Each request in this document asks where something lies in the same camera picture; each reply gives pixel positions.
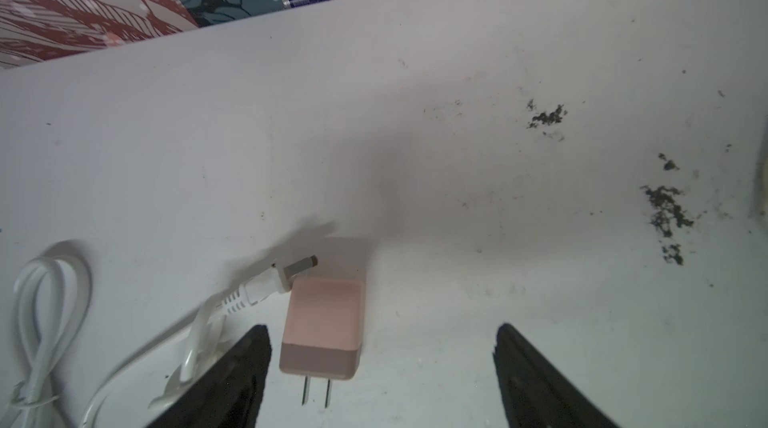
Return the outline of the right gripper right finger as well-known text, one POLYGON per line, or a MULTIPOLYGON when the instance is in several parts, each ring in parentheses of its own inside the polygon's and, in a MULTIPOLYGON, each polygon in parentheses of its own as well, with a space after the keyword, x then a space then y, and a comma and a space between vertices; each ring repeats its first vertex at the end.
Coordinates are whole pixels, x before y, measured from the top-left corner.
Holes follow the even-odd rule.
POLYGON ((497 331, 493 360, 511 427, 617 427, 509 323, 497 331))

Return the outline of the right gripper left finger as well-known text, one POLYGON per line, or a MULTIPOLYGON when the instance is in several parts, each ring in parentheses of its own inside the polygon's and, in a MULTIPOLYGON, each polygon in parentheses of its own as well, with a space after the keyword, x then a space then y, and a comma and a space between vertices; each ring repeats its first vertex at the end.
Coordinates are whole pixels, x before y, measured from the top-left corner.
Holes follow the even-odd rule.
POLYGON ((254 428, 263 401, 272 347, 265 325, 252 327, 170 408, 155 428, 254 428))

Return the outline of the brown plug adapter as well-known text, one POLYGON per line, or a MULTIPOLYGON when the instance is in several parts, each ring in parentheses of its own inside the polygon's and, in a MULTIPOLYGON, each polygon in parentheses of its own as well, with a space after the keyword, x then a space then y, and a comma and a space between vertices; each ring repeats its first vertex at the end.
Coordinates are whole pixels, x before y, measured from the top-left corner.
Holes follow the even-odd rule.
POLYGON ((279 369, 303 378, 303 405, 309 401, 312 380, 326 381, 324 406, 328 407, 332 383, 355 376, 362 353, 364 320, 363 281, 300 277, 294 282, 279 369))

